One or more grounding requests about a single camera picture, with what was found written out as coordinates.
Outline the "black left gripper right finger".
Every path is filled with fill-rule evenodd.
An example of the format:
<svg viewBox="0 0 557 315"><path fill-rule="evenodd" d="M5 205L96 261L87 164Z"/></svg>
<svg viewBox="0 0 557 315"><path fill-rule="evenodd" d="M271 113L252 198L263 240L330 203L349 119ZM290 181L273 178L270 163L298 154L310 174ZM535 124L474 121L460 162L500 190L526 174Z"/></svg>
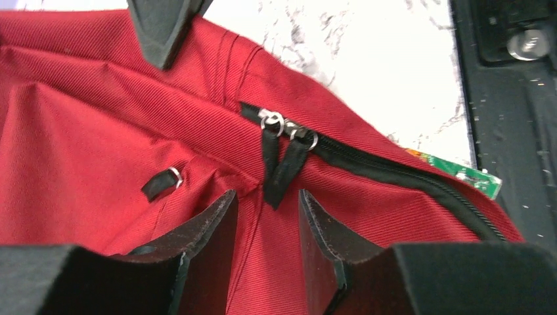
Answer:
<svg viewBox="0 0 557 315"><path fill-rule="evenodd" d="M526 243L382 248L299 193L310 314L555 314L556 257Z"/></svg>

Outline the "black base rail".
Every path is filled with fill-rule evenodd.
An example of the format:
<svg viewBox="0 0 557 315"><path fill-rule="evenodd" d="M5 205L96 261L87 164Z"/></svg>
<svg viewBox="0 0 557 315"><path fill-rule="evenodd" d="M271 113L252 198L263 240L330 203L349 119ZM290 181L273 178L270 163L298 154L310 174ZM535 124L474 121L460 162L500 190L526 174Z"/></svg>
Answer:
<svg viewBox="0 0 557 315"><path fill-rule="evenodd" d="M556 250L556 2L452 1L474 163L523 237Z"/></svg>

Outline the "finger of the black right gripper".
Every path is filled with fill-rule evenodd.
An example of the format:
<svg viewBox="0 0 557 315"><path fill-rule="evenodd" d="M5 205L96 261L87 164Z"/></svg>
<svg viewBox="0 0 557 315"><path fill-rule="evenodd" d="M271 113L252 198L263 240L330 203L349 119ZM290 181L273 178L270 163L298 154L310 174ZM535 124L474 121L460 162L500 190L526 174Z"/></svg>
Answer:
<svg viewBox="0 0 557 315"><path fill-rule="evenodd" d="M212 0L127 0L143 58L168 70L181 49L192 20L203 16Z"/></svg>

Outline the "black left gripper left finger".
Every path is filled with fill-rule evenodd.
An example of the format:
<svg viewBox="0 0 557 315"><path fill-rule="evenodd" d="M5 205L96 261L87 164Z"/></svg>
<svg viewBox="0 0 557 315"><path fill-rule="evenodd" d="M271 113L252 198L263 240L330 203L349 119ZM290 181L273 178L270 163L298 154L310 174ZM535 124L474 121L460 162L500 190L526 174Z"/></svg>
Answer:
<svg viewBox="0 0 557 315"><path fill-rule="evenodd" d="M127 255L75 245L1 248L2 314L224 314L238 198Z"/></svg>

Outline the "green treehouse book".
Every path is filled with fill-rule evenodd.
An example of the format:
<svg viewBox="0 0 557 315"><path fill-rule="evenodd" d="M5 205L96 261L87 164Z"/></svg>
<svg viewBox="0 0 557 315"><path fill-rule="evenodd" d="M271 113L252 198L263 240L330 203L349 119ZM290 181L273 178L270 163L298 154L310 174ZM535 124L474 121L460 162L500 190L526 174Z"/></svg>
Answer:
<svg viewBox="0 0 557 315"><path fill-rule="evenodd" d="M486 169L480 171L410 148L406 148L405 150L408 153L427 162L431 166L449 175L452 175L461 181L468 183L469 185L483 192L492 200L496 199L501 190L502 180L494 175L489 174Z"/></svg>

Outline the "red backpack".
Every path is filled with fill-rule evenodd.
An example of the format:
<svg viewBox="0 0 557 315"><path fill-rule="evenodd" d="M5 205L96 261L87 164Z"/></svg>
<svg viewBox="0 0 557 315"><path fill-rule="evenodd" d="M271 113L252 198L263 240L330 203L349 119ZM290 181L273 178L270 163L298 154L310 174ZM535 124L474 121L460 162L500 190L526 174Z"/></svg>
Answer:
<svg viewBox="0 0 557 315"><path fill-rule="evenodd" d="M227 314L307 314L301 189L381 246L523 241L493 200L201 17L161 72L126 10L1 13L1 243L127 253L229 189Z"/></svg>

